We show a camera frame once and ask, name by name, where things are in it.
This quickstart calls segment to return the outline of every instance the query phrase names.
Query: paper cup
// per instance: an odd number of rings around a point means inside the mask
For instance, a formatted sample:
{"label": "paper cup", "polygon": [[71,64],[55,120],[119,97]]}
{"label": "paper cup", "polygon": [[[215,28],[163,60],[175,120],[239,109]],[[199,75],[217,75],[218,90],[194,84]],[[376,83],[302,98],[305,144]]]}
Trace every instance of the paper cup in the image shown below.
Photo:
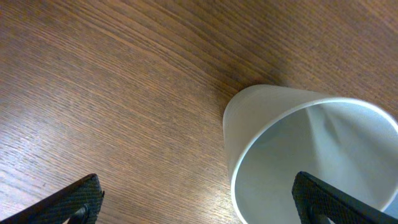
{"label": "paper cup", "polygon": [[398,125],[370,103],[255,85],[223,118],[233,206],[243,223],[300,223],[291,194],[308,172],[384,210],[398,187]]}

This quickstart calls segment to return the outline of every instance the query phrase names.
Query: black textured pad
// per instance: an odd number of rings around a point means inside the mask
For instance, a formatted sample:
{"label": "black textured pad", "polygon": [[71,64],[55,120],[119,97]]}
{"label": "black textured pad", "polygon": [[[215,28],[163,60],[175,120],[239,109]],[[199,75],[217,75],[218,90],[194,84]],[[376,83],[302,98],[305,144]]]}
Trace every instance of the black textured pad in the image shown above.
{"label": "black textured pad", "polygon": [[292,194],[303,224],[328,223],[326,217],[336,224],[398,223],[306,172],[296,175]]}
{"label": "black textured pad", "polygon": [[95,223],[103,197],[97,175],[90,174],[1,223],[63,223],[84,206],[85,223]]}

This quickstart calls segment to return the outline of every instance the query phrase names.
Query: cup rim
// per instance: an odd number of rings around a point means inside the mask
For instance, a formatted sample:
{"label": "cup rim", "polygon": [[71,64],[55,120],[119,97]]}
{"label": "cup rim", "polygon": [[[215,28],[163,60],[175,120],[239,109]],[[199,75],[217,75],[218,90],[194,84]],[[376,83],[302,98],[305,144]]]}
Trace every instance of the cup rim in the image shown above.
{"label": "cup rim", "polygon": [[[386,111],[384,111],[383,109],[381,109],[380,107],[372,104],[372,103],[368,103],[366,101],[363,100],[359,100],[359,99],[354,99],[354,98],[345,98],[345,97],[326,97],[326,98],[322,98],[322,99],[318,99],[318,100],[312,100],[306,103],[302,103],[301,105],[295,106],[283,113],[281,113],[280,115],[278,115],[276,118],[272,119],[270,122],[268,122],[267,124],[265,124],[260,131],[257,132],[257,134],[255,134],[251,140],[249,141],[248,144],[246,144],[246,146],[244,147],[243,152],[239,155],[238,160],[236,161],[235,165],[234,165],[234,171],[231,177],[231,197],[232,197],[232,204],[234,207],[235,212],[237,213],[239,219],[247,224],[247,221],[244,219],[244,217],[242,216],[238,204],[236,202],[236,195],[235,195],[235,186],[236,186],[236,176],[238,174],[238,170],[241,167],[242,161],[245,157],[245,155],[248,153],[248,151],[250,150],[251,146],[257,141],[257,139],[263,134],[265,133],[271,126],[273,126],[274,124],[276,124],[276,122],[284,119],[285,117],[287,117],[288,115],[297,112],[298,110],[304,109],[304,108],[308,108],[310,106],[314,106],[314,105],[320,105],[320,104],[324,104],[324,103],[351,103],[354,105],[358,105],[358,106],[363,106],[367,109],[373,110],[374,112],[376,112],[378,115],[382,116],[384,119],[386,119],[389,124],[395,129],[396,133],[398,134],[398,124],[397,121]],[[394,193],[391,195],[390,199],[384,204],[384,206],[381,208],[381,211],[383,212],[385,209],[387,209],[387,207],[394,201],[395,197],[398,194],[398,186],[396,186],[396,189],[394,191]]]}

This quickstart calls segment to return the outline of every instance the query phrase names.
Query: table surface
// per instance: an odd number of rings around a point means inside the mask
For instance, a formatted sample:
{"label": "table surface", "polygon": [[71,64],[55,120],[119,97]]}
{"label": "table surface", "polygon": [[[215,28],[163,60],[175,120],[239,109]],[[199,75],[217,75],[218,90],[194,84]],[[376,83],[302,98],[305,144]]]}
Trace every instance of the table surface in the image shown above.
{"label": "table surface", "polygon": [[0,220],[89,173],[98,223],[239,223],[223,110],[239,90],[398,117],[398,1],[1,1]]}

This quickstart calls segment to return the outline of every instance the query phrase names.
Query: wood grain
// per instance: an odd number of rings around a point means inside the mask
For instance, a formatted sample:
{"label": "wood grain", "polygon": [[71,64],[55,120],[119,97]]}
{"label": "wood grain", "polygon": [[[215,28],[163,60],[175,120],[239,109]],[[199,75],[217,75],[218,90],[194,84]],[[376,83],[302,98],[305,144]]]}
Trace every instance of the wood grain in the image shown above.
{"label": "wood grain", "polygon": [[239,223],[223,110],[268,83],[398,117],[397,1],[0,1],[0,220],[89,173],[98,223]]}

